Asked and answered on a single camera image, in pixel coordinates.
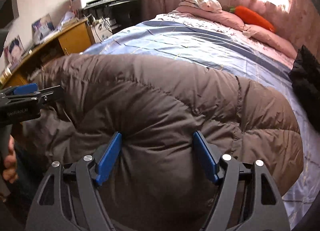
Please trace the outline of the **person's left hand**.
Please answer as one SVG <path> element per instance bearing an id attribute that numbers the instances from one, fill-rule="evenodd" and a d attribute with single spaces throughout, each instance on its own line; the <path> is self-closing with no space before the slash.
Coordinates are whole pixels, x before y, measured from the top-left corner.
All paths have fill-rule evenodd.
<path id="1" fill-rule="evenodd" d="M 17 159 L 15 152 L 15 140 L 10 136 L 8 143 L 8 155 L 4 159 L 4 171 L 2 177 L 9 183 L 14 183 L 18 179 L 17 173 Z"/>

